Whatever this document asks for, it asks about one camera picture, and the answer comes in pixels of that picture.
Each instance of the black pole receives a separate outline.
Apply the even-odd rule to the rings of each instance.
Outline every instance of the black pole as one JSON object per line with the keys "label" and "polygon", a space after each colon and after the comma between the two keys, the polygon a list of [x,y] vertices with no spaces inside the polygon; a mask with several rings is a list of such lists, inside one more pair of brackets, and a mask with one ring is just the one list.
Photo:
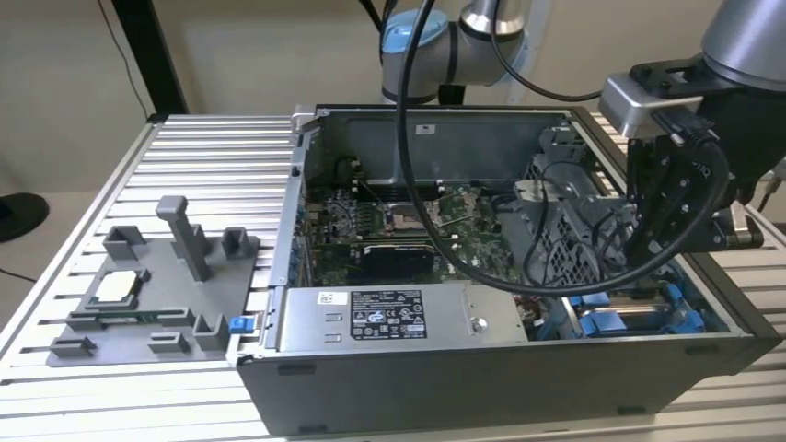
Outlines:
{"label": "black pole", "polygon": [[188,113],[152,0],[112,0],[156,113]]}

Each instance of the power supply label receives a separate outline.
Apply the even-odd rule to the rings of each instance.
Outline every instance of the power supply label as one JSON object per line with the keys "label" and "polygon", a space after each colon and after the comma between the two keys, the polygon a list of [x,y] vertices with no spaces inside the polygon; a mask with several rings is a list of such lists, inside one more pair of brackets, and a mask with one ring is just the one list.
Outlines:
{"label": "power supply label", "polygon": [[421,290],[353,292],[350,313],[350,334],[358,341],[426,337],[426,311]]}

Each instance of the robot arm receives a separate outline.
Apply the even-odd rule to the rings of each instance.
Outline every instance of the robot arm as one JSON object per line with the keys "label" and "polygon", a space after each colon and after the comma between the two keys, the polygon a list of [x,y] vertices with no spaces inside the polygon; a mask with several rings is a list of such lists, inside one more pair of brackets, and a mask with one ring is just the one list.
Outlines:
{"label": "robot arm", "polygon": [[696,216],[712,169],[677,127],[654,118],[680,113],[704,124],[730,164],[717,213],[684,251],[760,247],[764,236],[745,215],[760,177],[786,156],[786,1],[728,0],[689,60],[639,64],[609,77],[599,109],[629,142],[629,198],[639,226],[627,244],[646,259],[650,240],[668,243]]}
{"label": "robot arm", "polygon": [[[433,101],[441,85],[487,86],[501,79],[505,70],[493,51],[490,34],[497,3],[501,51],[507,59],[514,58],[525,34],[521,0],[474,0],[457,22],[433,10],[413,66],[410,104]],[[390,101],[398,100],[398,78],[415,14],[417,10],[397,14],[383,30],[382,94]]]}

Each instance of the blue latch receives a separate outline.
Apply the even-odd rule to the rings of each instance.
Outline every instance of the blue latch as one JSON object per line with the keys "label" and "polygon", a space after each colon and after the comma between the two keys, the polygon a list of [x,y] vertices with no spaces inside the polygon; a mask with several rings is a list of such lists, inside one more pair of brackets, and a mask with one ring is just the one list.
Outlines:
{"label": "blue latch", "polygon": [[[418,9],[401,12],[389,19],[382,39],[382,51],[386,53],[401,53],[407,49],[409,38],[413,33]],[[426,20],[423,34],[418,46],[423,46],[433,41],[447,30],[449,18],[445,13],[437,9],[431,10]]]}
{"label": "blue latch", "polygon": [[571,297],[570,305],[585,308],[609,307],[611,305],[611,301],[609,300],[609,294],[606,292],[601,292],[593,293],[591,295],[585,295],[583,297]]}
{"label": "blue latch", "polygon": [[684,300],[684,291],[676,284],[666,285],[666,294],[674,303],[678,303]]}
{"label": "blue latch", "polygon": [[625,332],[623,319],[615,311],[594,311],[585,315],[579,320],[581,329],[587,336],[598,336],[609,332]]}
{"label": "blue latch", "polygon": [[236,316],[230,320],[230,333],[250,334],[255,332],[256,319],[247,316]]}
{"label": "blue latch", "polygon": [[670,329],[673,332],[681,334],[704,332],[704,319],[701,318],[700,312],[690,310],[684,317],[684,321],[677,326],[672,326]]}

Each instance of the small white component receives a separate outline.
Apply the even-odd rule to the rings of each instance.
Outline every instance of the small white component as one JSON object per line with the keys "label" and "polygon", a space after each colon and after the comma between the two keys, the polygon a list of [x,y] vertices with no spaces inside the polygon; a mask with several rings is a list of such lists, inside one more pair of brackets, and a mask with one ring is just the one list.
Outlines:
{"label": "small white component", "polygon": [[415,126],[417,135],[433,135],[437,131],[438,126],[435,124],[418,124]]}
{"label": "small white component", "polygon": [[123,271],[107,274],[99,283],[96,298],[99,302],[119,302],[136,291],[136,272]]}

